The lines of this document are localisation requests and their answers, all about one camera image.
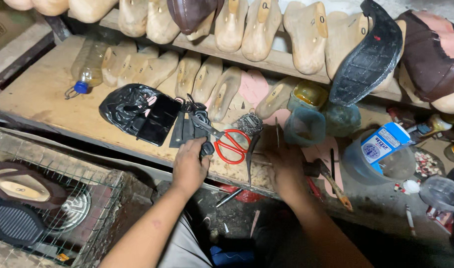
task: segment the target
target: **gray pants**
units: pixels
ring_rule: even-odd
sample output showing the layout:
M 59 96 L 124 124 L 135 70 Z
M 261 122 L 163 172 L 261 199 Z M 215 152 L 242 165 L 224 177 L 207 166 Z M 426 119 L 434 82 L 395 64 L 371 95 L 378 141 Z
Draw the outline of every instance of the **gray pants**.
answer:
M 177 221 L 166 243 L 158 268 L 212 268 L 184 214 Z

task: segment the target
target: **brown leather shoe upper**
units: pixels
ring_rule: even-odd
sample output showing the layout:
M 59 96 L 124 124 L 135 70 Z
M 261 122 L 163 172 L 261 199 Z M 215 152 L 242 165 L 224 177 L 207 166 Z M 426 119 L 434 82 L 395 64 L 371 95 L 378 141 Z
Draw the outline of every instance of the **brown leather shoe upper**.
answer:
M 192 34 L 217 9 L 216 18 L 223 5 L 224 0 L 167 0 L 172 19 L 186 35 Z
M 452 22 L 432 14 L 429 16 L 427 23 L 444 29 L 445 35 L 454 35 Z M 399 15 L 398 19 L 407 23 L 402 60 L 417 90 L 416 95 L 422 101 L 432 102 L 454 93 L 454 58 L 447 51 L 450 46 L 454 47 L 447 43 L 454 42 L 454 38 L 450 40 L 445 35 L 441 38 L 439 31 L 432 30 L 411 10 Z

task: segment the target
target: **plastic container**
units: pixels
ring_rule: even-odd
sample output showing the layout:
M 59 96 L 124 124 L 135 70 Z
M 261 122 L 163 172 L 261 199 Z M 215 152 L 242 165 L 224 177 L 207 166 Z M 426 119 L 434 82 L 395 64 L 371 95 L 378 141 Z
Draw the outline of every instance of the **plastic container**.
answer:
M 346 172 L 361 184 L 371 186 L 389 182 L 402 182 L 411 178 L 416 171 L 416 160 L 409 147 L 395 151 L 379 161 L 384 175 L 367 162 L 361 150 L 361 142 L 375 131 L 365 131 L 345 149 L 342 163 Z
M 87 36 L 71 68 L 72 77 L 77 80 L 73 87 L 77 94 L 87 94 L 88 88 L 96 87 L 103 82 L 101 64 L 106 50 L 114 44 L 114 40 L 103 31 Z
M 420 197 L 424 203 L 443 212 L 454 212 L 454 181 L 438 175 L 421 184 Z
M 318 111 L 327 99 L 328 91 L 312 81 L 303 80 L 290 93 L 287 108 L 292 113 L 298 107 Z
M 299 107 L 285 123 L 286 143 L 308 147 L 325 139 L 325 117 L 319 112 Z
M 361 113 L 356 105 L 343 107 L 328 101 L 323 115 L 326 120 L 326 135 L 346 137 L 361 127 Z

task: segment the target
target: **black smartphone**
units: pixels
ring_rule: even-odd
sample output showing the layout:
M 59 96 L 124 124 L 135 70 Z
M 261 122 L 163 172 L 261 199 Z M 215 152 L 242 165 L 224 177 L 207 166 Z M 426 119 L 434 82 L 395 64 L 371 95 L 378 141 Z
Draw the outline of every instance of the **black smartphone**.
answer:
M 138 131 L 136 139 L 162 146 L 177 118 L 177 113 L 181 110 L 181 106 L 180 102 L 164 94 L 159 94 L 151 112 Z

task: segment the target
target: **metal grate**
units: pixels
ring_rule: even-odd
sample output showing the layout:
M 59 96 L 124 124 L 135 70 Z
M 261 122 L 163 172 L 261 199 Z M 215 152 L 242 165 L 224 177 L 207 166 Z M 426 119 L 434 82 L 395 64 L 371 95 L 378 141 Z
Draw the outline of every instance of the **metal grate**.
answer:
M 109 243 L 106 237 L 119 206 L 122 178 L 113 175 L 116 178 L 103 179 L 107 175 L 99 174 L 99 166 L 80 165 L 83 162 L 81 160 L 64 165 L 63 161 L 55 159 L 56 155 L 64 154 L 50 149 L 47 151 L 55 154 L 46 154 L 46 151 L 43 151 L 42 157 L 39 158 L 40 155 L 28 154 L 27 150 L 22 153 L 20 148 L 23 148 L 22 144 L 11 154 L 11 159 L 7 160 L 21 163 L 46 179 L 58 183 L 69 191 L 70 197 L 62 207 L 52 210 L 42 210 L 26 204 L 37 212 L 47 229 L 33 246 L 13 247 L 21 249 L 29 256 L 50 259 L 62 266 L 96 267 Z M 11 258 L 11 254 L 14 254 L 13 251 L 0 263 L 0 267 L 7 266 L 6 262 Z

